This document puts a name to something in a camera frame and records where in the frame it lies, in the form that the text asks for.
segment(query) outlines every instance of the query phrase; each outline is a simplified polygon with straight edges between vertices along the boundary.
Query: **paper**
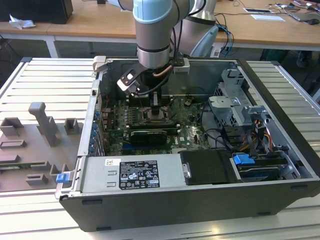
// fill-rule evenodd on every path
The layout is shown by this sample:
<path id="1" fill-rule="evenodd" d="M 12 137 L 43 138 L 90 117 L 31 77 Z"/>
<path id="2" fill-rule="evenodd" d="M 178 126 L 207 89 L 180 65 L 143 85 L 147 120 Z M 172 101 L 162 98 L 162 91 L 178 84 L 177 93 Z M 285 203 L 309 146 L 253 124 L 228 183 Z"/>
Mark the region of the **paper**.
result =
<path id="1" fill-rule="evenodd" d="M 279 16 L 255 15 L 255 14 L 251 14 L 251 16 L 255 20 L 280 21 L 280 22 L 286 21 L 282 17 L 279 17 Z"/>
<path id="2" fill-rule="evenodd" d="M 33 28 L 36 26 L 32 20 L 20 20 L 20 19 L 17 19 L 15 17 L 11 16 L 11 14 L 10 14 L 9 23 L 12 27 L 20 29 L 20 30 L 22 28 Z"/>

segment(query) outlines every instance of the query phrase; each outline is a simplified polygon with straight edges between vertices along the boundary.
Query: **laptop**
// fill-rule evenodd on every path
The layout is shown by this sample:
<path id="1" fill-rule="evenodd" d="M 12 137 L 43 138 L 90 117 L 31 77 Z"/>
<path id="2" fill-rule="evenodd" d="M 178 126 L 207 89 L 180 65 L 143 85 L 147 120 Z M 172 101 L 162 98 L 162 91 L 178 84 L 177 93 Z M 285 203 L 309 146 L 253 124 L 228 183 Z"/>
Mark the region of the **laptop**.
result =
<path id="1" fill-rule="evenodd" d="M 306 22 L 311 19 L 318 19 L 320 21 L 320 15 L 315 13 L 288 12 L 288 14 L 300 22 Z"/>

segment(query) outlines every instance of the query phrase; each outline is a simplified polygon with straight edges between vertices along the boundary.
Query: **barcode sticker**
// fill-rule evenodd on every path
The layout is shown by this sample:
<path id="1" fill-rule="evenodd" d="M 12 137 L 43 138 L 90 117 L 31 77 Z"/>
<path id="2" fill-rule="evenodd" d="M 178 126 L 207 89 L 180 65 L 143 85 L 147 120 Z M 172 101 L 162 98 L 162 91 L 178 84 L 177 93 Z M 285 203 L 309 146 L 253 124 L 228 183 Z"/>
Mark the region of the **barcode sticker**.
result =
<path id="1" fill-rule="evenodd" d="M 105 166 L 119 166 L 121 162 L 121 158 L 107 158 L 105 160 Z"/>

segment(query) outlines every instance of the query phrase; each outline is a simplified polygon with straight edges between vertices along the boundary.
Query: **motherboard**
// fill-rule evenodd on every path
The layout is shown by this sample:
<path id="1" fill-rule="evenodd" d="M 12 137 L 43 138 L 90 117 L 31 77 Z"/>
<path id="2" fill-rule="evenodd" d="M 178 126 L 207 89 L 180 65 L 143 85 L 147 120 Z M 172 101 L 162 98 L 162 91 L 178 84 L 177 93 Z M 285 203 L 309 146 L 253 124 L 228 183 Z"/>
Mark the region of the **motherboard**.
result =
<path id="1" fill-rule="evenodd" d="M 107 156 L 175 154 L 209 149 L 200 124 L 203 103 L 192 96 L 171 97 L 154 119 L 152 109 L 139 99 L 108 103 L 103 114 L 103 139 Z"/>

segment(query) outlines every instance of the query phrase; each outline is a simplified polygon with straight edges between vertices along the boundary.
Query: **white table leg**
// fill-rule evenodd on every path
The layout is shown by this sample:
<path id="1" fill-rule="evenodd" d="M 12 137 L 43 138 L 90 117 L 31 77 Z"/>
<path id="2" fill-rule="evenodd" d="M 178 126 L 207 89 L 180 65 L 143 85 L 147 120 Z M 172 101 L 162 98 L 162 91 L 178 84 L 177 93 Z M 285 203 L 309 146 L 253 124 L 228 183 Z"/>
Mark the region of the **white table leg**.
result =
<path id="1" fill-rule="evenodd" d="M 60 58 L 60 54 L 57 51 L 56 45 L 55 45 L 55 38 L 54 37 L 48 37 L 46 40 L 46 45 L 48 47 L 50 57 L 51 58 Z"/>

